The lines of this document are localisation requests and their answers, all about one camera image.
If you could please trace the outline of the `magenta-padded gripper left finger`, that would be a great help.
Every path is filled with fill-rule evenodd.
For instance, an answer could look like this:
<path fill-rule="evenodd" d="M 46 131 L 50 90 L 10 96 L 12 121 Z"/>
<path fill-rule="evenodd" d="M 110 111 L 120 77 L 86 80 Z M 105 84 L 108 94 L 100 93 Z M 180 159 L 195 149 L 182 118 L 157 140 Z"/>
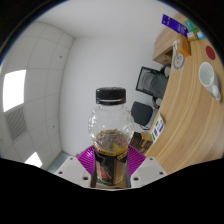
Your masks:
<path fill-rule="evenodd" d="M 56 175 L 84 188 L 96 186 L 95 148 L 88 147 L 78 156 L 69 156 L 56 171 Z"/>

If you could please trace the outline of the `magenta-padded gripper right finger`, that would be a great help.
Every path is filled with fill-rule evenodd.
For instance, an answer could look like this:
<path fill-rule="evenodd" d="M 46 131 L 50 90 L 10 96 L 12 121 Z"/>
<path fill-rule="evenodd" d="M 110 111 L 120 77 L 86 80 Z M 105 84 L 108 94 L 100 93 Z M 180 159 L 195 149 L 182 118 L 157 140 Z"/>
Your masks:
<path fill-rule="evenodd" d="M 127 187 L 140 188 L 167 175 L 154 157 L 146 157 L 132 146 L 128 147 Z"/>

